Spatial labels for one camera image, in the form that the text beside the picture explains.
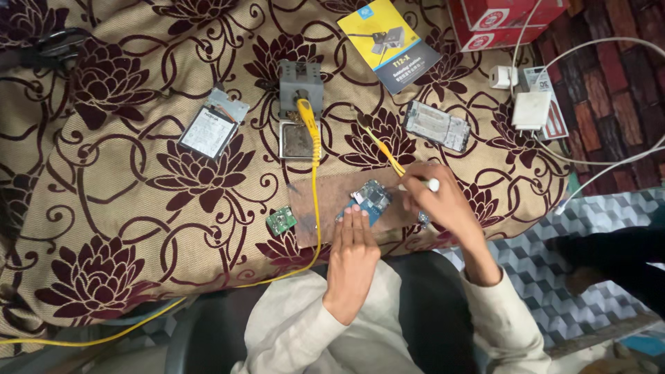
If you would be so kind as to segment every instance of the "brick-pattern wallpaper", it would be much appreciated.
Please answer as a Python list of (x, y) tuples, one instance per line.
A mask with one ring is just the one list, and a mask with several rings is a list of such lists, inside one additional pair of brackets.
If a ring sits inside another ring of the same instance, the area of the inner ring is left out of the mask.
[[(665, 0), (571, 0), (534, 42), (548, 63), (594, 39), (644, 39), (665, 49)], [(549, 69), (577, 160), (617, 161), (644, 152), (665, 134), (665, 59), (631, 42), (579, 49)], [(580, 183), (605, 166), (576, 164)], [(629, 192), (661, 185), (665, 151), (615, 168), (584, 194)]]

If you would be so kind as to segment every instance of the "brown work board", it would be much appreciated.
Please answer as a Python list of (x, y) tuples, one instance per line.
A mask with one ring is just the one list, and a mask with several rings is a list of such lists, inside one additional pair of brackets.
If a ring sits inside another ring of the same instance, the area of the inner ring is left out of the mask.
[[(317, 178), (319, 217), (321, 221), (321, 243), (333, 240), (335, 218), (348, 204), (350, 194), (356, 192), (365, 182), (375, 179), (390, 189), (392, 203), (372, 226), (372, 232), (384, 232), (394, 228), (412, 225), (417, 217), (404, 210), (402, 192), (393, 188), (399, 184), (399, 176), (391, 168), (381, 168)], [(298, 223), (295, 233), (298, 247), (306, 248), (317, 244), (316, 216), (312, 196), (312, 181), (300, 180), (288, 185), (291, 211)]]

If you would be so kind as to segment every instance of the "white charger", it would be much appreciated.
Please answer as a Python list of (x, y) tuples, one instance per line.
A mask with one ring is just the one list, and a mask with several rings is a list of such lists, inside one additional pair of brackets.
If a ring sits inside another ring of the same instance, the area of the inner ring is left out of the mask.
[(541, 130), (547, 124), (552, 92), (518, 93), (513, 111), (516, 130)]
[(510, 88), (511, 83), (513, 84), (513, 87), (517, 86), (518, 81), (517, 68), (515, 67), (511, 68), (497, 65), (489, 71), (489, 86), (493, 89), (507, 90)]

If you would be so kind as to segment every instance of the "floral bedspread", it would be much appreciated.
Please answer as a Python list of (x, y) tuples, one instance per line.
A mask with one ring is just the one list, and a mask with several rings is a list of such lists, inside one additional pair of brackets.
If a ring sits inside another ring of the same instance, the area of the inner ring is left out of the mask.
[[(97, 323), (309, 263), (314, 251), (297, 247), (293, 229), (274, 236), (265, 224), (289, 204), (287, 184), (311, 171), (278, 156), (281, 59), (321, 64), (320, 176), (389, 167), (356, 106), (401, 164), (452, 168), (488, 239), (545, 215), (570, 169), (512, 131), (507, 92), (487, 86), (511, 51), (462, 54), (443, 1), (394, 4), (443, 57), (390, 96), (336, 23), (365, 0), (9, 0), (0, 51), (65, 27), (90, 37), (69, 72), (0, 73), (0, 337), (44, 337), (49, 324)], [(518, 61), (532, 65), (531, 51)], [(213, 162), (176, 141), (218, 82), (251, 110)], [(414, 99), (468, 120), (463, 154), (403, 130)], [(454, 242), (436, 224), (377, 240), (386, 254)], [(40, 347), (0, 345), (0, 355)]]

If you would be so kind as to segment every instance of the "yellow cable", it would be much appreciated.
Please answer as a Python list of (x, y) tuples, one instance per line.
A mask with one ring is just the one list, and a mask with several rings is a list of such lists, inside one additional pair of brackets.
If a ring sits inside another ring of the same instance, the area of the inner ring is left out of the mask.
[(44, 344), (44, 345), (60, 345), (61, 347), (88, 347), (90, 345), (96, 345), (96, 344), (101, 344), (101, 343), (106, 343), (107, 341), (112, 341), (113, 339), (119, 338), (123, 335), (127, 335), (131, 331), (134, 331), (138, 329), (139, 327), (145, 325), (146, 323), (152, 321), (153, 319), (159, 317), (160, 315), (166, 313), (167, 311), (175, 308), (176, 305), (180, 304), (186, 299), (186, 297), (181, 298), (180, 300), (176, 301), (175, 303), (169, 305), (168, 307), (164, 308), (164, 310), (160, 311), (159, 313), (155, 313), (154, 315), (151, 315), (150, 317), (144, 319), (143, 321), (137, 323), (136, 325), (133, 325), (132, 327), (128, 328), (127, 330), (121, 331), (117, 333), (116, 335), (112, 335), (110, 337), (105, 337), (104, 339), (97, 339), (93, 341), (83, 341), (83, 342), (73, 342), (73, 341), (57, 341), (57, 340), (47, 340), (47, 339), (37, 339), (33, 337), (26, 337), (26, 338), (16, 338), (16, 339), (6, 339), (0, 341), (0, 344), (16, 344), (16, 343), (35, 343), (35, 344)]
[(362, 127), (362, 129), (365, 130), (370, 135), (370, 137), (373, 139), (373, 141), (376, 143), (379, 149), (381, 149), (381, 152), (383, 152), (383, 154), (386, 155), (388, 161), (390, 162), (390, 165), (392, 166), (393, 169), (395, 169), (397, 175), (399, 175), (400, 177), (404, 176), (406, 170), (402, 167), (402, 165), (400, 165), (399, 162), (397, 162), (397, 160), (395, 160), (395, 157), (393, 157), (393, 155), (390, 153), (390, 150), (388, 149), (386, 143), (383, 143), (381, 140), (379, 140), (379, 138), (377, 138), (372, 133), (372, 131), (366, 126), (360, 125), (360, 127)]
[[(296, 104), (298, 106), (298, 111), (300, 112), (300, 115), (303, 118), (303, 122), (305, 122), (305, 125), (307, 126), (307, 130), (309, 131), (309, 134), (312, 136), (312, 143), (313, 143), (312, 195), (314, 197), (314, 213), (317, 219), (317, 250), (314, 252), (314, 257), (312, 258), (312, 261), (309, 263), (309, 265), (305, 266), (304, 268), (294, 270), (290, 273), (284, 274), (283, 276), (275, 277), (271, 280), (263, 280), (252, 284), (239, 285), (236, 286), (236, 288), (251, 287), (253, 285), (270, 283), (272, 281), (281, 280), (286, 277), (290, 277), (293, 274), (303, 272), (314, 265), (314, 263), (319, 258), (319, 254), (321, 252), (321, 222), (319, 218), (319, 198), (317, 196), (317, 168), (319, 167), (319, 161), (321, 159), (321, 136), (319, 134), (319, 128), (317, 127), (316, 122), (314, 120), (314, 112), (312, 112), (309, 101), (305, 99), (299, 99)], [(164, 308), (164, 310), (160, 311), (159, 313), (155, 313), (154, 315), (151, 315), (150, 317), (144, 319), (143, 321), (137, 323), (136, 325), (133, 325), (132, 327), (117, 333), (116, 335), (105, 337), (104, 339), (97, 339), (85, 342), (71, 342), (71, 341), (57, 341), (57, 340), (47, 340), (47, 339), (37, 339), (37, 338), (27, 337), (27, 338), (1, 340), (0, 344), (35, 343), (35, 344), (44, 344), (44, 345), (60, 345), (62, 347), (89, 347), (91, 345), (106, 343), (107, 341), (112, 341), (113, 339), (125, 336), (131, 331), (138, 329), (139, 327), (145, 325), (146, 323), (152, 321), (153, 319), (173, 309), (176, 305), (183, 302), (186, 298), (187, 297), (183, 297), (180, 300), (176, 301), (175, 303)]]

